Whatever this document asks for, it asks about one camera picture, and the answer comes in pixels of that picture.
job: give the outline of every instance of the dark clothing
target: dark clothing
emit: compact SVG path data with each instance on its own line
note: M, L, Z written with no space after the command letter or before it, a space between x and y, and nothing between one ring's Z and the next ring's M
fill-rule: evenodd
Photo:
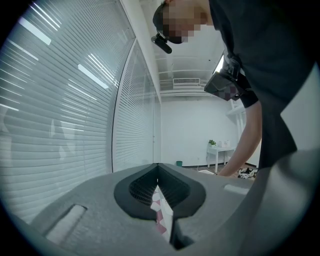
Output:
M209 2L215 29L221 32L228 52L240 58L261 103L259 168L271 167L297 149L280 114L302 87L314 61L306 57L289 22L278 16L268 0ZM254 97L242 98L244 106L254 104Z

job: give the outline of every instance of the person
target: person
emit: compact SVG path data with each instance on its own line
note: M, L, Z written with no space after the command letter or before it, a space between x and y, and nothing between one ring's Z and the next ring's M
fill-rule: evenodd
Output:
M249 92L240 97L246 125L234 154L219 175L237 172L261 138L259 169L271 167L297 150L280 114L315 62L284 12L268 0L165 0L154 13L153 23L174 44L193 36L201 25L214 26L225 45L225 62L232 55L241 62L237 83Z

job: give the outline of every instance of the small table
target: small table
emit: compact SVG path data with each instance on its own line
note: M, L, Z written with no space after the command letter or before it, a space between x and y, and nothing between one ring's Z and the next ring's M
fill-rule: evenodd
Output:
M223 152L224 154L224 165L226 165L226 151L235 151L236 147L219 147L219 146L210 146L208 144L206 148L206 163L208 165L208 168L210 167L210 161L209 161L209 155L213 154L215 155L215 170L214 172L218 172L218 153Z

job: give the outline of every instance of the potted plant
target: potted plant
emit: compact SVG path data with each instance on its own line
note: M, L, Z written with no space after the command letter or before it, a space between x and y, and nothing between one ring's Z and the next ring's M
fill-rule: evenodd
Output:
M210 144L211 147L217 145L217 143L212 139L209 140L209 144Z

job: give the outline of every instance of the white horizontal blinds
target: white horizontal blinds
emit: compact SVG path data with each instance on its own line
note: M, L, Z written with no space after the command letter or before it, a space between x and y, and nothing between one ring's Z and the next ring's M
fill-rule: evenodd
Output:
M0 55L0 186L30 222L112 172L114 108L134 34L119 1L33 3Z
M114 172L153 163L154 85L137 42L123 75L114 116Z
M156 91L154 91L153 114L153 162L161 163L161 105Z

